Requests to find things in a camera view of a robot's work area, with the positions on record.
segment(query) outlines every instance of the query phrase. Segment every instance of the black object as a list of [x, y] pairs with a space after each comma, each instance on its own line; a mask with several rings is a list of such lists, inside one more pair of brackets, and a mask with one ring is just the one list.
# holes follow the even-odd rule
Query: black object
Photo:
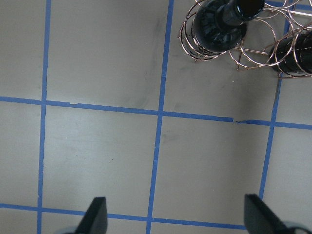
[[198, 10], [193, 36], [211, 52], [234, 48], [246, 35], [246, 22], [263, 9], [264, 0], [209, 0]]
[[250, 234], [312, 234], [300, 227], [287, 228], [257, 195], [245, 195], [244, 223]]
[[[276, 49], [277, 61], [282, 59], [289, 51], [293, 38], [283, 39]], [[293, 51], [291, 51], [285, 59], [277, 66], [273, 66], [273, 69], [277, 72], [284, 72], [288, 75], [306, 75], [312, 73], [312, 31], [306, 31], [298, 35], [296, 44], [294, 46], [295, 56], [298, 64], [295, 61]], [[275, 56], [270, 59], [270, 62], [276, 62]]]
[[106, 231], [106, 199], [104, 197], [96, 197], [73, 234], [106, 234]]

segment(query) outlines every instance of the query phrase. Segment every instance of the grid square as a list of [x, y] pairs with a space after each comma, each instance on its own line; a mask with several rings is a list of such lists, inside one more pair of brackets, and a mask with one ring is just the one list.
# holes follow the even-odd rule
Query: grid square
[[41, 99], [45, 1], [0, 2], [0, 96]]
[[312, 229], [312, 131], [275, 128], [264, 201], [283, 221]]
[[37, 212], [0, 209], [1, 233], [37, 233]]
[[0, 203], [37, 206], [41, 106], [0, 102]]
[[151, 234], [247, 234], [246, 230], [153, 223]]
[[[64, 234], [73, 232], [80, 223], [82, 216], [70, 214], [43, 213], [42, 234]], [[145, 234], [145, 222], [108, 219], [108, 234]]]
[[158, 109], [167, 10], [167, 0], [54, 0], [48, 99]]
[[312, 124], [312, 79], [283, 80], [276, 120]]
[[43, 206], [146, 216], [157, 116], [48, 107]]
[[153, 217], [243, 224], [269, 127], [165, 117], [162, 129]]
[[[194, 2], [175, 1], [164, 110], [233, 117], [238, 121], [270, 121], [277, 83], [277, 73], [273, 69], [238, 72], [228, 54], [211, 61], [194, 63], [182, 50], [177, 34]], [[282, 31], [284, 22], [279, 18], [273, 24]], [[255, 43], [273, 39], [260, 34], [258, 24], [249, 27], [250, 30], [255, 30], [251, 33]]]

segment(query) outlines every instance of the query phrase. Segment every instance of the bottle neck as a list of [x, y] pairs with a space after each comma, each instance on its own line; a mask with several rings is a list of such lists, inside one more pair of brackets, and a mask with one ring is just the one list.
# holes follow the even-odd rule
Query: bottle neck
[[263, 9], [264, 0], [230, 0], [217, 11], [216, 17], [227, 26], [240, 26], [253, 20]]

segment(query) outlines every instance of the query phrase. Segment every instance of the bottle opening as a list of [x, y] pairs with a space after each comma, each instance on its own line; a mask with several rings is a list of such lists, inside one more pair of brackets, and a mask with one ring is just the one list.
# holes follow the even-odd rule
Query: bottle opening
[[255, 17], [264, 7], [264, 0], [237, 0], [237, 8], [244, 17]]

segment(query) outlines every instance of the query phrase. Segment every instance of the wine bottle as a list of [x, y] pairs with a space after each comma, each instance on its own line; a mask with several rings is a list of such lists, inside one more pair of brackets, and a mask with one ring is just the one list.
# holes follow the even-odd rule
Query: wine bottle
[[264, 0], [207, 0], [194, 18], [193, 36], [208, 51], [230, 50], [241, 42], [246, 23], [263, 7]]
[[[289, 51], [293, 38], [286, 38], [281, 40], [276, 49], [277, 61], [281, 60]], [[277, 66], [272, 68], [277, 72], [285, 72], [286, 74], [293, 76], [301, 76], [312, 73], [312, 31], [306, 31], [298, 35], [296, 44], [294, 45], [294, 52], [297, 58], [293, 54], [293, 50], [285, 57], [285, 59]], [[276, 62], [275, 56], [272, 56], [270, 63]]]

